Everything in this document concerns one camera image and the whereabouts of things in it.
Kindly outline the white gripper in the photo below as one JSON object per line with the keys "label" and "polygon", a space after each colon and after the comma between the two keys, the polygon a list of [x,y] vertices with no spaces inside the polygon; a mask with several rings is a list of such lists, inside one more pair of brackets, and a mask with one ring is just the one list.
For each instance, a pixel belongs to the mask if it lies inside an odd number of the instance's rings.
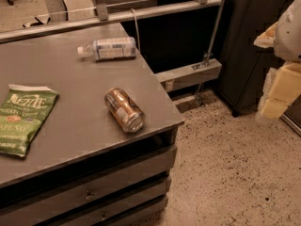
{"label": "white gripper", "polygon": [[286,60],[279,69],[271,68],[267,73],[259,102],[260,117],[278,119],[301,95],[301,0],[294,0],[254,45],[274,47],[275,55]]}

